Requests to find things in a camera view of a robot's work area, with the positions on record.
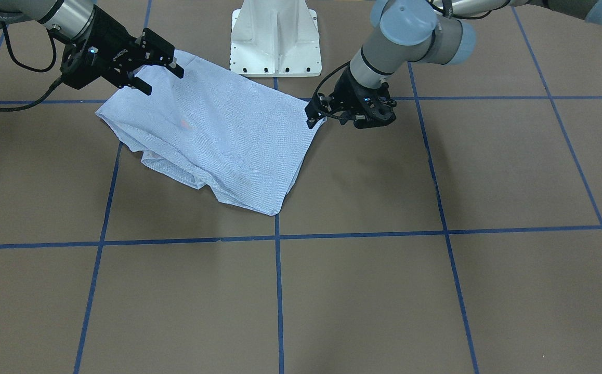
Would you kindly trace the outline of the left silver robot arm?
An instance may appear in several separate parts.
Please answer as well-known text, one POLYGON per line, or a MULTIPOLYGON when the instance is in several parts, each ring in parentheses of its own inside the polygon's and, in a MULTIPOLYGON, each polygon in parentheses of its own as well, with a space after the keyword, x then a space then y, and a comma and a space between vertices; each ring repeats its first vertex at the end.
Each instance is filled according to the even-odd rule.
POLYGON ((470 20, 506 7, 532 5, 586 23, 602 24, 602 1, 377 1, 370 13, 372 33, 351 61, 337 68, 334 90, 315 90, 305 113, 315 128, 326 118, 358 129, 396 120, 388 80, 407 62, 460 64, 476 45, 470 20))

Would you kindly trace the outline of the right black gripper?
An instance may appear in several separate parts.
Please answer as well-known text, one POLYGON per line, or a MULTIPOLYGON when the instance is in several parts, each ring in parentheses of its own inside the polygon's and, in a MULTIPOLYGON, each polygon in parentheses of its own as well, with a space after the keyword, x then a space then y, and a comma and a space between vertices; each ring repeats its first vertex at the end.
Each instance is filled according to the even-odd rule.
POLYGON ((94 5, 88 26, 66 45, 61 64, 61 81, 81 89, 99 78, 116 88, 133 88, 146 96, 153 88, 137 76, 144 65, 163 66, 177 78, 184 69, 177 64, 175 47, 151 29, 142 29, 139 38, 125 26, 94 5))

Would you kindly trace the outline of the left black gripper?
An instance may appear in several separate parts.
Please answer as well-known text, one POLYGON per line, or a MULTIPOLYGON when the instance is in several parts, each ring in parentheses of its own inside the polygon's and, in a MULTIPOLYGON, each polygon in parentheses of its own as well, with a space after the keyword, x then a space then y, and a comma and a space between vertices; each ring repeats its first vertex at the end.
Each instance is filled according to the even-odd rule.
POLYGON ((381 83, 378 88, 360 85, 347 67, 337 80, 329 99, 310 99, 305 107, 306 125, 309 129, 330 114, 344 125, 353 122, 358 129, 376 128, 391 125, 397 117, 394 108, 397 101, 389 93, 389 84, 381 83))

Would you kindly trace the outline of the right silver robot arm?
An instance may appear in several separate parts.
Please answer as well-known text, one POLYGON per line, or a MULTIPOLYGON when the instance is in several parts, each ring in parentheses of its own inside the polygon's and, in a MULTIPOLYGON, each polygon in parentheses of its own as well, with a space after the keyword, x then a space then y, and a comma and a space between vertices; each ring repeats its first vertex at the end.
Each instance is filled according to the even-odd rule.
POLYGON ((162 66, 182 78, 175 48, 151 29, 132 36, 93 1, 0 1, 0 30, 34 21, 65 46, 61 66, 64 85, 80 90, 99 78, 116 88, 153 88, 136 76, 142 66, 162 66))

